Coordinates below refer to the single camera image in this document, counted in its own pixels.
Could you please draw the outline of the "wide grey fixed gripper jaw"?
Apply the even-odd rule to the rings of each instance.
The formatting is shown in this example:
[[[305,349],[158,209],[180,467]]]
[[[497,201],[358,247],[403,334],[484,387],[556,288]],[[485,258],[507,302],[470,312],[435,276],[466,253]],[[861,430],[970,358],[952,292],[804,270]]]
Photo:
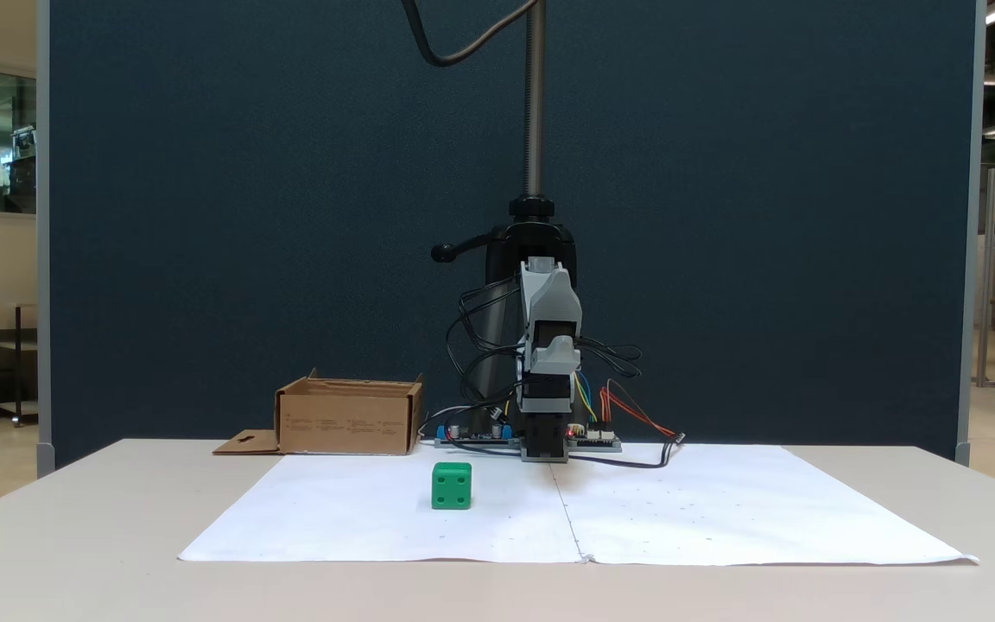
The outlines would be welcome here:
[[[572,273],[563,263],[553,271],[529,271],[529,263],[520,263],[520,291],[525,321],[583,320]]]

